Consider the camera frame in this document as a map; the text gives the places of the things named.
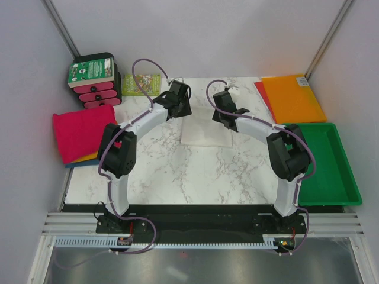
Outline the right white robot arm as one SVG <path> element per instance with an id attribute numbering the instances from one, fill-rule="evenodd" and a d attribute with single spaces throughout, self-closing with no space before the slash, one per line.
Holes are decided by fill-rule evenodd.
<path id="1" fill-rule="evenodd" d="M 251 136 L 267 146 L 270 165 L 278 179 L 274 202 L 276 214 L 271 218 L 271 225 L 278 233 L 286 232 L 296 221 L 301 182 L 314 162 L 300 127 L 297 124 L 271 124 L 249 116 L 249 110 L 236 107 L 227 89 L 213 95 L 213 99 L 213 121 L 234 132 Z"/>

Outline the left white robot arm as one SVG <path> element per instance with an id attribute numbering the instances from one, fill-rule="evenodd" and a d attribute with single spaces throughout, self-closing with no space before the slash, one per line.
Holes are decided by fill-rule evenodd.
<path id="1" fill-rule="evenodd" d="M 136 165 L 137 142 L 170 119 L 191 115 L 191 95 L 189 85 L 173 80 L 167 91 L 149 98 L 149 108 L 137 117 L 120 125 L 108 124 L 105 127 L 98 150 L 98 174 L 106 178 L 107 203 L 103 216 L 98 220 L 99 227 L 106 221 L 109 229 L 123 233 L 132 220 L 147 221 L 145 217 L 125 215 L 129 209 L 128 179 Z"/>

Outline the white t shirt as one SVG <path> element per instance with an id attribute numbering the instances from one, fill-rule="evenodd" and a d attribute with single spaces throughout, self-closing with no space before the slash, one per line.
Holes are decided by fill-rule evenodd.
<path id="1" fill-rule="evenodd" d="M 193 107 L 192 114 L 184 117 L 181 144 L 198 147 L 231 147 L 232 132 L 223 124 L 212 120 L 211 108 Z"/>

